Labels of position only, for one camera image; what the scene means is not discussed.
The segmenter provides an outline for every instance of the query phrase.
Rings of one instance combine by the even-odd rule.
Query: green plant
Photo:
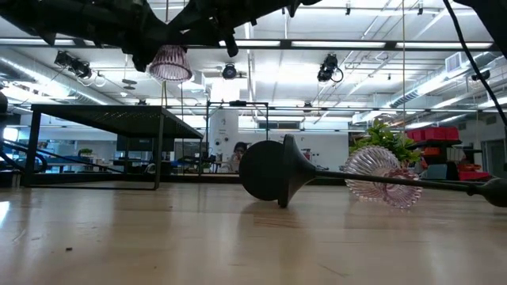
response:
[[[393,134],[387,130],[385,123],[380,123],[375,120],[373,126],[368,129],[369,137],[355,141],[356,145],[349,148],[352,154],[354,151],[359,150],[365,146],[382,146],[390,150],[396,158],[401,162],[417,162],[421,157],[421,153],[417,150],[407,150],[408,147],[414,144],[412,139],[408,139],[405,134]]]

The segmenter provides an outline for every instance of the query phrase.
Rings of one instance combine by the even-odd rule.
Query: black table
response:
[[[111,188],[132,190],[156,190],[160,185],[161,153],[163,139],[199,139],[203,135],[173,113],[161,106],[123,106],[123,105],[64,105],[64,104],[33,104],[32,124],[30,127],[29,149],[25,168],[25,187],[32,185],[35,153],[39,140],[40,118],[42,114],[69,120],[78,124],[95,127],[128,138],[156,139],[156,170],[154,187],[145,188]],[[128,146],[125,157],[128,157]],[[128,161],[125,162],[124,173],[127,174]]]

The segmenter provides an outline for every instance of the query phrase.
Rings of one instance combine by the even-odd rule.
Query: window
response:
[[[17,137],[19,136],[19,130],[11,127],[6,127],[3,130],[3,138],[16,142]]]

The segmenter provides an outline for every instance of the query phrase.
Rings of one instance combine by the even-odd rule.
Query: pink glass lampshade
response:
[[[185,50],[180,46],[161,46],[149,71],[154,78],[173,83],[186,82],[192,78]]]
[[[345,164],[345,172],[378,177],[417,179],[417,175],[402,169],[398,159],[380,146],[366,146],[353,153]],[[369,201],[383,201],[393,207],[412,206],[421,197],[421,188],[359,180],[346,180],[350,191]]]

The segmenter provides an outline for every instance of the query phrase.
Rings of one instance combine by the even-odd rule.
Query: woman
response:
[[[232,173],[238,173],[239,171],[239,162],[241,161],[241,157],[245,154],[248,145],[244,142],[238,142],[234,146],[234,153],[231,155],[229,159],[229,170]]]

